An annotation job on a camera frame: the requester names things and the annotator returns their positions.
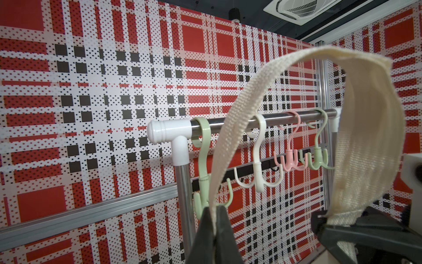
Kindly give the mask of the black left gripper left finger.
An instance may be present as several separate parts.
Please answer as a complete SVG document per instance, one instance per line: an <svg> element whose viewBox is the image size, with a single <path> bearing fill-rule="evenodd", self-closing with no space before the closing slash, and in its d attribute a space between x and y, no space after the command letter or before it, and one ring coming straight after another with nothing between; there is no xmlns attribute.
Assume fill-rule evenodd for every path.
<svg viewBox="0 0 422 264"><path fill-rule="evenodd" d="M214 230L210 210L203 210L202 218L196 233L192 249L186 264L213 264L214 263Z"/></svg>

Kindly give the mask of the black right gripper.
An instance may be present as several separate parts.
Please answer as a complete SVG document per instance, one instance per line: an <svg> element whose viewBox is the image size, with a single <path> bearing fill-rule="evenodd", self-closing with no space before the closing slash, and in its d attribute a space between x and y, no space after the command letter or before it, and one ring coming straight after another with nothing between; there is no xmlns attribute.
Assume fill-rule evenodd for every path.
<svg viewBox="0 0 422 264"><path fill-rule="evenodd" d="M367 207L350 227L329 225L326 211L312 214L311 227L319 242L341 264L352 264L352 258L339 246L351 243L358 264L420 264L422 236L406 225Z"/></svg>

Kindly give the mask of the cream fabric bag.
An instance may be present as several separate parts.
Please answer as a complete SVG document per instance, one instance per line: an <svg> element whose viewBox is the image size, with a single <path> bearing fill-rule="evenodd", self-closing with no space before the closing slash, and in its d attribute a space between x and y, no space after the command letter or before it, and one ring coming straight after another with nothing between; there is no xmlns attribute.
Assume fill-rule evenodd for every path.
<svg viewBox="0 0 422 264"><path fill-rule="evenodd" d="M215 199L249 120L257 113L274 80L288 67L310 59L328 59L346 72L327 223L352 226L392 186L406 135L404 110L391 80L392 60L333 46L300 50L276 58L259 70L225 118L216 143L209 187L208 208L214 236L218 207Z"/></svg>

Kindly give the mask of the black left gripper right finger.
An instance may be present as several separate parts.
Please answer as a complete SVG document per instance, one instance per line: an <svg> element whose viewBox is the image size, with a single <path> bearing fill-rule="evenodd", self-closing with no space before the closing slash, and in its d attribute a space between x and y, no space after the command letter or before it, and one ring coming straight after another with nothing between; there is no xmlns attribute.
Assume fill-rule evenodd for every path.
<svg viewBox="0 0 422 264"><path fill-rule="evenodd" d="M216 208L215 263L244 264L224 206Z"/></svg>

